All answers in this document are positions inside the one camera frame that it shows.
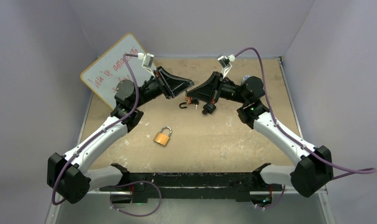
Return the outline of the orange padlock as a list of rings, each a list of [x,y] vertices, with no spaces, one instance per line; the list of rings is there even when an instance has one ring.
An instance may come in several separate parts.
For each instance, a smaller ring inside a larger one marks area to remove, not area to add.
[[[191,97],[185,97],[184,102],[179,104],[180,109],[186,109],[188,105],[192,104],[192,99]]]

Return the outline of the black-headed keys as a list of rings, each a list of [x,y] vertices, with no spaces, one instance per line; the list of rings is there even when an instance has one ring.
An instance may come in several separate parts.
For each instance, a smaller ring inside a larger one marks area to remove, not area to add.
[[[195,109],[198,109],[199,101],[197,99],[192,99],[192,104],[195,105]]]

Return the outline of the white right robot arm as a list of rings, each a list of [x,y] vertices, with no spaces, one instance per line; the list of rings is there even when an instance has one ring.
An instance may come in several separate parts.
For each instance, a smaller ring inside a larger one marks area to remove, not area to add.
[[[263,165],[252,183],[263,190],[270,184],[292,186],[304,197],[312,196],[334,177],[331,151],[303,140],[278,119],[261,102],[265,95],[263,82],[255,76],[248,77],[241,85],[224,80],[214,72],[204,83],[188,91],[186,96],[203,101],[202,113],[211,114],[220,98],[241,103],[237,109],[241,122],[261,133],[277,146],[292,162],[292,166]]]

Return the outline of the brass padlock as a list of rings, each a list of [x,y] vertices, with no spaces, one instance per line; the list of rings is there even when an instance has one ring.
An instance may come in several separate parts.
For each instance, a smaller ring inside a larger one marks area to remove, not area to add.
[[[169,126],[164,126],[160,131],[155,135],[153,141],[161,146],[166,146],[172,135],[172,129]]]

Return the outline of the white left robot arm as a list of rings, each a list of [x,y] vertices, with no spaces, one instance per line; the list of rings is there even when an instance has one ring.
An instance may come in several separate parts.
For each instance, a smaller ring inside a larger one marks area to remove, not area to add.
[[[105,122],[87,139],[63,155],[54,153],[48,159],[47,184],[52,188],[52,204],[80,201],[88,191],[113,186],[123,191],[129,177],[121,166],[90,170],[90,166],[117,140],[131,132],[144,113],[138,107],[164,95],[166,99],[179,96],[194,86],[190,79],[175,76],[163,67],[152,71],[149,80],[138,86],[136,79],[125,79],[116,86],[116,106]]]

